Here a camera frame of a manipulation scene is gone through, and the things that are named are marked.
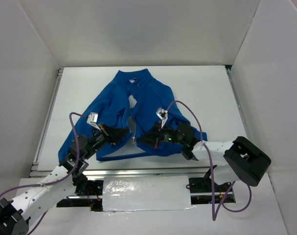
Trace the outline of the blue zip-up jacket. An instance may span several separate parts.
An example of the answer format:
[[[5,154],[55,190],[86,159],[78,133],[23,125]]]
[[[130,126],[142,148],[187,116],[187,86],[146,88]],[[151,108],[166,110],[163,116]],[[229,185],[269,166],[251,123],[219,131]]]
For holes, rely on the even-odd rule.
[[[156,115],[158,108],[169,108],[166,125],[172,129],[189,120],[183,116],[177,105],[173,102],[174,95],[171,88],[155,79],[148,69],[124,72],[118,71],[113,80],[101,91],[101,93],[88,105],[82,117],[75,124],[75,130],[71,130],[66,140],[58,151],[58,160],[62,161],[68,154],[69,147],[74,140],[74,132],[86,137],[92,136],[92,127],[87,124],[86,117],[91,113],[98,113],[98,123],[105,123],[113,128],[129,128],[128,120],[133,120],[135,132],[131,130],[116,145],[105,144],[96,153],[96,159],[101,162],[126,160],[132,158],[159,156],[168,157],[180,154],[180,144],[161,142],[157,148],[137,142],[136,146],[143,152],[137,154],[125,154],[110,156],[122,148],[131,137],[138,140],[153,125],[159,121]]]

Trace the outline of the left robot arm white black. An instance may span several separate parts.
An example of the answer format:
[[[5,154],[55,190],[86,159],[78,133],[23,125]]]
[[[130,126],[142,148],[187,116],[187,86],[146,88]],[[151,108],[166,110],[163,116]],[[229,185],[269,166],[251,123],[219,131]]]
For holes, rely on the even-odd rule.
[[[86,161],[106,144],[120,143],[128,132],[101,123],[89,138],[76,135],[67,156],[39,183],[26,185],[27,190],[11,200],[0,197],[0,235],[28,235],[30,226],[63,198],[87,193]]]

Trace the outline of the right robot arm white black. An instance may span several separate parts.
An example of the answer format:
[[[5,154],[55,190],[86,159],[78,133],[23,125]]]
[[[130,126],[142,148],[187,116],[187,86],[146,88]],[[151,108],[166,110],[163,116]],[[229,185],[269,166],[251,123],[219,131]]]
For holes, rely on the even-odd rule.
[[[208,172],[204,182],[209,191],[216,191],[222,184],[233,181],[256,187],[272,163],[267,154],[243,136],[234,141],[200,141],[187,122],[180,123],[174,130],[158,121],[137,142],[154,150],[164,150],[166,143],[179,145],[180,153],[188,161],[208,157],[212,161],[224,162]]]

